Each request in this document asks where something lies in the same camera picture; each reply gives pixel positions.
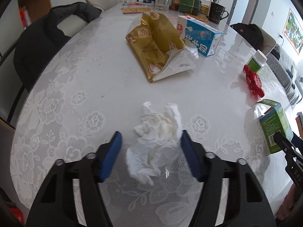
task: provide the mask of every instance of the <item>picture frame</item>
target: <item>picture frame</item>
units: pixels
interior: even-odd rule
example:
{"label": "picture frame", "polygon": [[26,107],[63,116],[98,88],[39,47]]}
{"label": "picture frame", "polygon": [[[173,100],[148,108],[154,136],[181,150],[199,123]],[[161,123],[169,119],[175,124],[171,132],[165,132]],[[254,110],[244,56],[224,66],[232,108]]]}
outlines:
{"label": "picture frame", "polygon": [[291,9],[289,9],[282,33],[293,46],[297,54],[300,54],[303,48],[303,30]]}

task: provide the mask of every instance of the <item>black mug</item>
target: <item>black mug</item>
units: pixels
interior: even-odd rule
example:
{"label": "black mug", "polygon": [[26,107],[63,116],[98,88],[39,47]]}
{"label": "black mug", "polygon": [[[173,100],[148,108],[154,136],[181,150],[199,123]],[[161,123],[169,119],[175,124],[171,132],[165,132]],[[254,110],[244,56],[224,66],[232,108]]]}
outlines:
{"label": "black mug", "polygon": [[222,19],[225,19],[229,16],[229,13],[225,10],[225,7],[212,2],[209,10],[209,21],[219,24]]}

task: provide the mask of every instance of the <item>power cord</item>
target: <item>power cord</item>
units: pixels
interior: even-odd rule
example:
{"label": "power cord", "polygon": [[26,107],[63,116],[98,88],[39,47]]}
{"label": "power cord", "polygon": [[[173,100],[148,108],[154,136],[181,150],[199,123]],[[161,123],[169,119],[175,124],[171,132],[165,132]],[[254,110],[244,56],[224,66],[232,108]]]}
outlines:
{"label": "power cord", "polygon": [[281,53],[282,46],[283,46],[283,43],[284,43],[284,38],[283,38],[281,35],[279,35],[279,37],[283,39],[282,45],[279,46],[279,47],[280,47],[280,52],[279,52],[279,54],[280,54],[280,53]]}

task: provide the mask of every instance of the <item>human hand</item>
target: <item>human hand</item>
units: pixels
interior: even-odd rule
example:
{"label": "human hand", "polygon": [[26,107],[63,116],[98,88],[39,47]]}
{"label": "human hand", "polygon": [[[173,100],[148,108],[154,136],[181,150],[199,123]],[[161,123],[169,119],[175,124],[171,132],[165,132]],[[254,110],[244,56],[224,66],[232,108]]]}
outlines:
{"label": "human hand", "polygon": [[290,215],[291,208],[294,205],[294,194],[296,192],[296,185],[293,184],[288,192],[288,195],[285,197],[282,205],[280,206],[277,212],[277,218],[279,220],[284,220]]}

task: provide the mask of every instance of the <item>bottle with green label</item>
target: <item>bottle with green label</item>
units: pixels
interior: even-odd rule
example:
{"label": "bottle with green label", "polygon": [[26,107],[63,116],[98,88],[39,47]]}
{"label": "bottle with green label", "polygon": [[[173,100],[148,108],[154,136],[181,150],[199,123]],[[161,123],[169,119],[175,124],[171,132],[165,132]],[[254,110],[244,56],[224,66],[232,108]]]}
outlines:
{"label": "bottle with green label", "polygon": [[266,61],[266,56],[260,50],[257,50],[257,52],[251,56],[247,65],[252,72],[258,72],[265,65]]}

